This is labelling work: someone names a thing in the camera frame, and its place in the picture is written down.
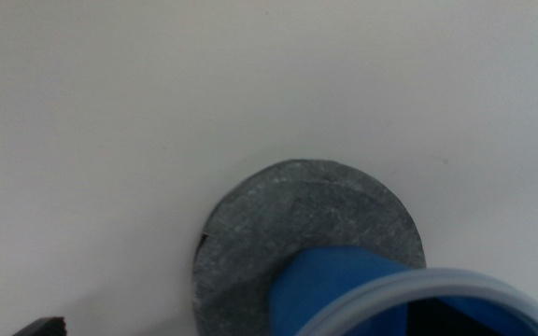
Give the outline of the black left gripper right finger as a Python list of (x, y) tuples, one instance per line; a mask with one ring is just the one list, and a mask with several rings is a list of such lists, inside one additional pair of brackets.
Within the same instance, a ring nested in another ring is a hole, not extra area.
[(408, 304), (407, 336), (501, 336), (501, 333), (438, 299)]

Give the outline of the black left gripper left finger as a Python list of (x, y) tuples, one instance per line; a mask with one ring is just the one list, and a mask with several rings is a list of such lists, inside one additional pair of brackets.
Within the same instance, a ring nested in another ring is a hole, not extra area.
[(66, 324), (62, 316), (41, 317), (13, 336), (67, 336)]

